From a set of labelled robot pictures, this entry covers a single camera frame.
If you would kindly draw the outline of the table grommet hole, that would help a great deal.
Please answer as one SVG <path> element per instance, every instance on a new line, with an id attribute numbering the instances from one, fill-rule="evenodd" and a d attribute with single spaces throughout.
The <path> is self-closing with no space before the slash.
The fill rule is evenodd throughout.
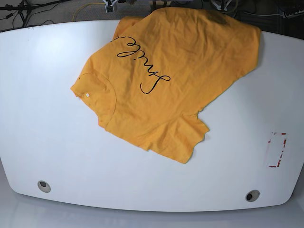
<path id="1" fill-rule="evenodd" d="M 259 198 L 259 196 L 260 192 L 258 190 L 252 190 L 246 194 L 245 199 L 247 202 L 254 202 Z"/>
<path id="2" fill-rule="evenodd" d="M 47 182 L 41 180 L 38 181 L 38 188 L 44 193 L 50 193 L 51 191 L 50 185 Z"/>

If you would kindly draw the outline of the left table grommet hole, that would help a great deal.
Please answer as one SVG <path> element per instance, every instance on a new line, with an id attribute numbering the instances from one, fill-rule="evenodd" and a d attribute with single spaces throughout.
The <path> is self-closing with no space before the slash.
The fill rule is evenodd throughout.
<path id="1" fill-rule="evenodd" d="M 44 193 L 50 193 L 51 191 L 50 185 L 47 182 L 41 180 L 38 181 L 38 188 Z"/>

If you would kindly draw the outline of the red tape rectangle marking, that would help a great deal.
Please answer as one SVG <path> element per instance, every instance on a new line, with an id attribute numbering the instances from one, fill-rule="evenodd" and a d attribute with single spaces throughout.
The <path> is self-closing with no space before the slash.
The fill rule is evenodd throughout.
<path id="1" fill-rule="evenodd" d="M 287 133 L 273 132 L 268 141 L 266 166 L 268 168 L 278 168 L 283 157 Z"/>

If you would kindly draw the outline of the right table grommet hole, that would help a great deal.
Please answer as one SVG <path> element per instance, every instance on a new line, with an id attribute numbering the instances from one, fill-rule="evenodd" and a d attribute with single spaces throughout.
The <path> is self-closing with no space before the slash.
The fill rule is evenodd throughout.
<path id="1" fill-rule="evenodd" d="M 246 194 L 245 199 L 247 202 L 254 202 L 259 198 L 259 196 L 260 192 L 258 190 L 252 190 Z"/>

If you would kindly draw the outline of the yellow T-shirt with script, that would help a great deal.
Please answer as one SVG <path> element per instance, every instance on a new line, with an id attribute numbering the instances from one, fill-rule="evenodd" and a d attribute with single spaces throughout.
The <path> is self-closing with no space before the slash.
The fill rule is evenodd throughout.
<path id="1" fill-rule="evenodd" d="M 198 113 L 256 68 L 260 36 L 212 10 L 124 17 L 71 90 L 106 131 L 185 164 L 209 130 Z"/>

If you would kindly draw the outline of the black tripod stand legs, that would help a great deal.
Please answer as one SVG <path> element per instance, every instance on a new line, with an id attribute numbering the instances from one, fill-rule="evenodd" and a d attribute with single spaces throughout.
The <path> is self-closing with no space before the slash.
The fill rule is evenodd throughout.
<path id="1" fill-rule="evenodd" d="M 21 18 L 22 25 L 21 28 L 25 28 L 28 24 L 29 17 L 32 11 L 37 10 L 39 8 L 44 8 L 47 6 L 58 5 L 60 3 L 69 2 L 69 0 L 56 0 L 47 3 L 39 3 L 39 4 L 31 4 L 27 0 L 22 0 L 17 6 L 13 6 L 11 4 L 6 4 L 5 6 L 1 6 L 1 11 L 10 11 L 10 14 L 1 18 L 0 20 L 8 20 L 9 18 L 13 17 L 14 15 Z"/>

